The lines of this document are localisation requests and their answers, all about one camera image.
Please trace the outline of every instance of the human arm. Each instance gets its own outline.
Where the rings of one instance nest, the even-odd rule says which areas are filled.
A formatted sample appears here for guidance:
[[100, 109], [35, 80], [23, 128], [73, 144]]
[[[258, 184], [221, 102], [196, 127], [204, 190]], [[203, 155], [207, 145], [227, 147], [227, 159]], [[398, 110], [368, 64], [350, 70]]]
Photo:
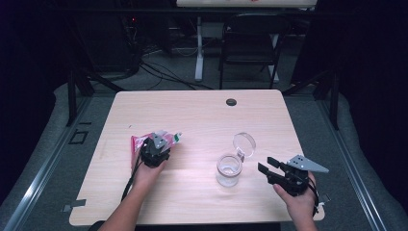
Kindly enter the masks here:
[[134, 231], [141, 204], [165, 166], [166, 161], [155, 168], [141, 164], [136, 172], [132, 189], [99, 230]]
[[[316, 183], [315, 176], [309, 171], [309, 178]], [[311, 189], [299, 196], [289, 195], [280, 185], [274, 184], [273, 189], [285, 201], [288, 213], [298, 231], [315, 231], [313, 210], [315, 208], [315, 194]]]

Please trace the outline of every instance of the black chair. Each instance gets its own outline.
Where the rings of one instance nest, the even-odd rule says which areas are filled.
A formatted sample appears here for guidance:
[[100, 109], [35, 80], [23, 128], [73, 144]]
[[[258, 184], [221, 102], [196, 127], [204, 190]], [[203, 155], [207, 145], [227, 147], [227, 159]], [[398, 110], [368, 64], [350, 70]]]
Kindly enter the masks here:
[[[240, 13], [230, 17], [222, 30], [219, 88], [222, 89], [224, 64], [274, 65], [269, 88], [278, 66], [283, 37], [291, 23], [281, 15], [269, 13]], [[278, 36], [273, 45], [273, 35]]]

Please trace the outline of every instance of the chair backrest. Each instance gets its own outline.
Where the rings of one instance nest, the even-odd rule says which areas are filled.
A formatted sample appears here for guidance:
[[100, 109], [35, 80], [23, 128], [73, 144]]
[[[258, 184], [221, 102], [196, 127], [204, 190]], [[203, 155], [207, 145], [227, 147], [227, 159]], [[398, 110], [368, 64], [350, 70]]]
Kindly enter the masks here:
[[223, 34], [286, 34], [291, 30], [290, 21], [282, 15], [271, 13], [240, 13], [225, 23]]

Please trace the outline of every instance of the table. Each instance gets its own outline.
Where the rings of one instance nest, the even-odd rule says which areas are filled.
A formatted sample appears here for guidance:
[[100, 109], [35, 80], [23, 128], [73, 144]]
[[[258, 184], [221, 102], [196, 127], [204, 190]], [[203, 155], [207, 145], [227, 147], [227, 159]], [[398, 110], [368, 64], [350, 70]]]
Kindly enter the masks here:
[[[313, 8], [317, 0], [177, 0], [177, 7], [184, 8]], [[202, 81], [204, 57], [202, 51], [202, 21], [197, 18], [197, 63], [195, 81]], [[268, 67], [272, 73], [274, 66]]]
[[[237, 105], [228, 106], [233, 98]], [[257, 165], [267, 156], [286, 162], [302, 149], [278, 90], [122, 91], [115, 97], [74, 207], [72, 225], [107, 219], [131, 175], [131, 136], [157, 130], [182, 132], [170, 159], [146, 197], [138, 224], [255, 223], [291, 220], [286, 205]], [[234, 153], [234, 135], [256, 141], [239, 183], [222, 187], [217, 159]], [[324, 211], [315, 216], [322, 219]]]

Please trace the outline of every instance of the silver floor rail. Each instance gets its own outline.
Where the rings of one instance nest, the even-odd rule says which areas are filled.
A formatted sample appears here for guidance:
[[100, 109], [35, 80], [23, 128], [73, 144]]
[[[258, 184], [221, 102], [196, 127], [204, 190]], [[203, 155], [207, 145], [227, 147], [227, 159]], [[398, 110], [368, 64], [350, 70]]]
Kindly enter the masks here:
[[56, 143], [54, 150], [52, 151], [52, 154], [45, 160], [44, 164], [39, 169], [36, 178], [34, 178], [29, 189], [24, 194], [24, 197], [21, 199], [14, 213], [10, 217], [10, 220], [5, 227], [5, 230], [13, 231], [21, 230], [23, 228], [25, 221], [27, 220], [34, 206], [36, 205], [36, 202], [40, 197], [43, 189], [45, 188], [48, 180], [50, 179], [55, 167], [57, 166], [58, 161], [61, 159], [64, 145], [67, 143], [68, 139], [75, 132], [74, 128], [80, 121], [90, 101], [91, 101], [90, 98], [85, 97], [84, 100], [78, 106], [78, 115], [76, 119], [74, 120], [70, 127], [64, 129], [62, 135], [60, 136], [59, 140]]
[[353, 186], [354, 191], [356, 191], [357, 197], [360, 200], [364, 212], [366, 213], [367, 219], [371, 225], [372, 230], [387, 230], [387, 227], [385, 226], [382, 218], [378, 214], [378, 211], [372, 201], [371, 195], [367, 190], [366, 185], [364, 184], [364, 181], [357, 170], [357, 167], [354, 164], [350, 152], [348, 151], [345, 145], [342, 133], [334, 129], [333, 125], [330, 122], [328, 116], [329, 115], [328, 106], [322, 100], [318, 100], [317, 103], [320, 112], [323, 114], [323, 118], [327, 126], [330, 128], [331, 133], [341, 150], [345, 171], [348, 177], [350, 178], [351, 185]]

